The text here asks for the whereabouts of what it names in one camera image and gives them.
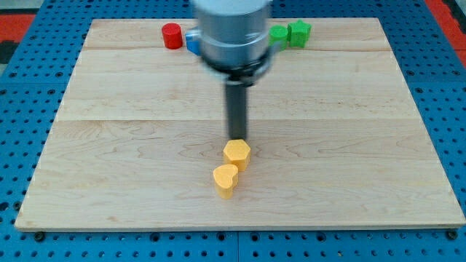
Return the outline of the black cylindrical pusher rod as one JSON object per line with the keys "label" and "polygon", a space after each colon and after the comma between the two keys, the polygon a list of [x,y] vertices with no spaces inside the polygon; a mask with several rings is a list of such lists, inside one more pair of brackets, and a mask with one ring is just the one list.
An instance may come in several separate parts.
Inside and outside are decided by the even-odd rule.
{"label": "black cylindrical pusher rod", "polygon": [[225,84],[226,120],[229,138],[247,138],[247,87],[241,83]]}

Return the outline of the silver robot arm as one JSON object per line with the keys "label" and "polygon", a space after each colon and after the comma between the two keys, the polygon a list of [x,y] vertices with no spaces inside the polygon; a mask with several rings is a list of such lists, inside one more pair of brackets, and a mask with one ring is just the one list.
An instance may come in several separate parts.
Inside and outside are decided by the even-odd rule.
{"label": "silver robot arm", "polygon": [[272,66],[269,0],[193,0],[202,62],[224,79],[228,136],[248,136],[248,88]]}

